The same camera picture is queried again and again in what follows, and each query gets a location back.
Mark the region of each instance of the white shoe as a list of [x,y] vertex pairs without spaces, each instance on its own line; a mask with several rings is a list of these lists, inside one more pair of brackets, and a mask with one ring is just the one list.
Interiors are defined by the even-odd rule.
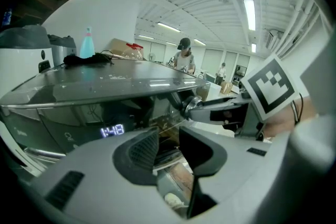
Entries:
[[164,196],[164,200],[173,209],[184,205],[184,202],[182,202],[178,196],[172,193],[166,194]]

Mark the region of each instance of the digital clock display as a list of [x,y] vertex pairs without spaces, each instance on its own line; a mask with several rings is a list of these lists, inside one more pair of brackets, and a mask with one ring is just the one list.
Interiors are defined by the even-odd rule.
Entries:
[[123,134],[124,132],[125,132],[124,126],[122,124],[117,124],[115,126],[100,129],[100,133],[103,137],[120,135]]

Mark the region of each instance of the appliance top surface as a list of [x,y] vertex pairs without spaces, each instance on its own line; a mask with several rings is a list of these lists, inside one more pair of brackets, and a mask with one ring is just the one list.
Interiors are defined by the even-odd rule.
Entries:
[[129,99],[208,86],[209,82],[149,61],[112,60],[40,73],[0,99],[7,108],[41,108]]

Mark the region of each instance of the person in white shirt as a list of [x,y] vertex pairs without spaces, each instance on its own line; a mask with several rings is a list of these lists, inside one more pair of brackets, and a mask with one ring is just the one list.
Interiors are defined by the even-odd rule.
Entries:
[[219,68],[219,70],[216,73],[216,80],[215,83],[220,86],[223,79],[226,77],[225,75],[225,63],[222,63],[222,66]]
[[195,72],[195,59],[191,53],[190,39],[186,37],[182,38],[177,49],[181,51],[177,52],[174,56],[174,68],[193,74]]

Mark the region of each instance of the white shirt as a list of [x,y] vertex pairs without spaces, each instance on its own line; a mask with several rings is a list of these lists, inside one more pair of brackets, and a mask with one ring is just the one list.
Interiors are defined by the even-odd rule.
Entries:
[[218,76],[219,77],[224,77],[224,75],[225,75],[225,67],[221,67],[220,69],[219,69],[219,71],[217,72],[217,74],[218,74]]
[[182,57],[180,51],[175,54],[174,60],[177,60],[176,69],[184,70],[185,72],[192,69],[195,65],[194,56],[192,54],[187,57]]

